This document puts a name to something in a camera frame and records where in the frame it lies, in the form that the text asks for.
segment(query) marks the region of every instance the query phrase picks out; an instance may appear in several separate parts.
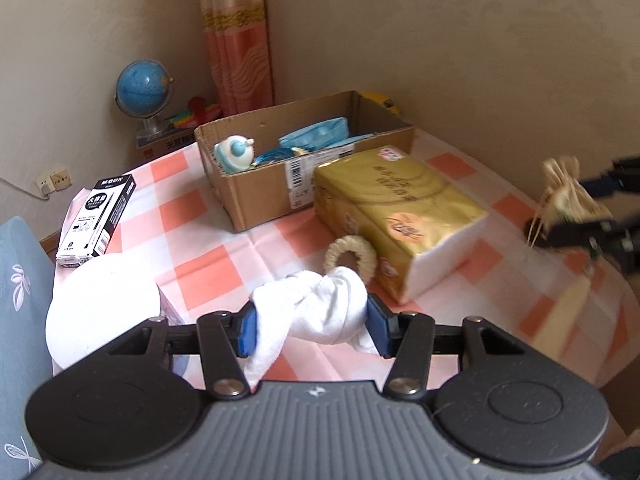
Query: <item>orange curtain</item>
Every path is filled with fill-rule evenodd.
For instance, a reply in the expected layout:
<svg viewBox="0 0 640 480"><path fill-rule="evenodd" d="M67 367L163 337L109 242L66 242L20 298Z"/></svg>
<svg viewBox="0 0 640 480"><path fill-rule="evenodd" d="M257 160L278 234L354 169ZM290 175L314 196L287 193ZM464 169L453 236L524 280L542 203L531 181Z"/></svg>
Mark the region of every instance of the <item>orange curtain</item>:
<svg viewBox="0 0 640 480"><path fill-rule="evenodd" d="M200 0L200 5L224 114L273 105L264 0Z"/></svg>

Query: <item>blue cloth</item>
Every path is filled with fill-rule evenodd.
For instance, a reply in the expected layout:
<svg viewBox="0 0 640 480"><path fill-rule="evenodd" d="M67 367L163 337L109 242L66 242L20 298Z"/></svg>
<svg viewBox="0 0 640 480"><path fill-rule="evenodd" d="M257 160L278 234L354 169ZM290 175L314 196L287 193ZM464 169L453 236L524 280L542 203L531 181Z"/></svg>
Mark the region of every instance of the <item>blue cloth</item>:
<svg viewBox="0 0 640 480"><path fill-rule="evenodd" d="M308 152L315 152L347 137L349 137L347 119L338 117L300 128L280 137L279 143L283 148L302 148Z"/></svg>
<svg viewBox="0 0 640 480"><path fill-rule="evenodd" d="M259 166L266 162L279 162L294 156L296 156L296 153L291 148L273 148L255 157L254 164Z"/></svg>
<svg viewBox="0 0 640 480"><path fill-rule="evenodd" d="M373 135L374 134L364 134L364 135L358 135L354 137L347 137L346 139L339 140L338 142L334 142L333 144L329 144L327 148L338 148L339 146L353 144L354 142L359 142L360 140L369 139L369 137L373 137Z"/></svg>
<svg viewBox="0 0 640 480"><path fill-rule="evenodd" d="M21 218L0 226L0 479L18 480L39 462L24 425L31 394L52 376L44 335L53 263Z"/></svg>

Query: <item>checkered tablecloth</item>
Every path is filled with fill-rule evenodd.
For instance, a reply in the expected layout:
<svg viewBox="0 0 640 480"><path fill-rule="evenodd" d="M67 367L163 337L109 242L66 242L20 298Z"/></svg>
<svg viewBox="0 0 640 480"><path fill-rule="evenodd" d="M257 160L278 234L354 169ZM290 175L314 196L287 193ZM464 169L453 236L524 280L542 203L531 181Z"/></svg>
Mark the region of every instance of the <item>checkered tablecloth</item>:
<svg viewBox="0 0 640 480"><path fill-rule="evenodd" d="M535 204L472 158L424 132L418 133L414 155L486 205L491 215L469 261L404 309L422 311L445 324L459 324L475 314L529 340L582 271L585 256L528 248L522 226ZM334 236L313 209L235 234L195 144L132 174L138 186L107 252L126 253L155 276L184 322L213 310L239 310L251 291L268 280L300 269L322 272L324 252ZM63 232L86 194L74 199ZM70 272L57 266L54 294ZM377 284L370 289L399 310ZM638 302L626 281L602 262L562 363L601 384L639 352ZM455 358L436 356L433 361L430 388L456 372ZM347 345L319 346L289 338L266 378L374 379L382 384L390 366L390 361L357 354ZM197 358L190 359L185 377L194 386L204 386Z"/></svg>

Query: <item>white towel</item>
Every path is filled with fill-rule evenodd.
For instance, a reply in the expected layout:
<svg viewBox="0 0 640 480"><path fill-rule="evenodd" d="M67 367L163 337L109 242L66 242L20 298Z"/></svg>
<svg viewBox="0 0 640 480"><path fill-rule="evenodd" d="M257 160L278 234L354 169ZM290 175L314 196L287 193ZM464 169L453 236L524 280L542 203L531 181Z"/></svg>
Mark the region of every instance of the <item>white towel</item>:
<svg viewBox="0 0 640 480"><path fill-rule="evenodd" d="M367 289L347 267L326 276L310 270L265 283L252 293L257 311L255 352L244 362L253 388L277 359L287 335L325 345L348 343L358 352L377 353L369 332Z"/></svg>

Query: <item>tissue pack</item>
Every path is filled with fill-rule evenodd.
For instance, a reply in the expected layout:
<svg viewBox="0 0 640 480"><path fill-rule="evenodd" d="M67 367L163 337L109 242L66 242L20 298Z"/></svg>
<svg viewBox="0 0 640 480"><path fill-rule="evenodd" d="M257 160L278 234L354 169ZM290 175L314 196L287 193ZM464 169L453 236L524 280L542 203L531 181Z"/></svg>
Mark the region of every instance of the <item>tissue pack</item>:
<svg viewBox="0 0 640 480"><path fill-rule="evenodd" d="M391 146L318 166L314 183L316 214L337 237L360 235L373 245L376 279L401 304L462 263L488 214Z"/></svg>

